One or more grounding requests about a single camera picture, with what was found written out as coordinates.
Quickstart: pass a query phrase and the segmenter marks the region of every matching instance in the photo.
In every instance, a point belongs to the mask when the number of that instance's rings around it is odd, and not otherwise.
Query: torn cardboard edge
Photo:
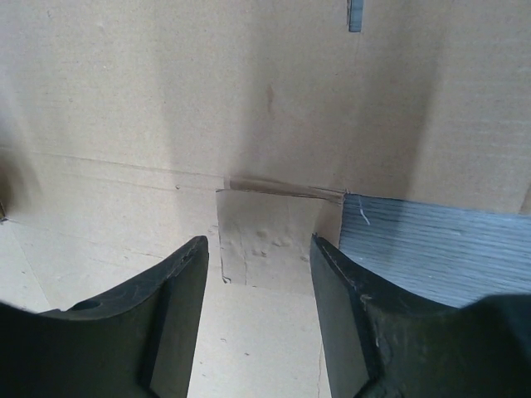
[[[313,295],[311,236],[339,245],[343,192],[234,178],[217,192],[226,283]]]

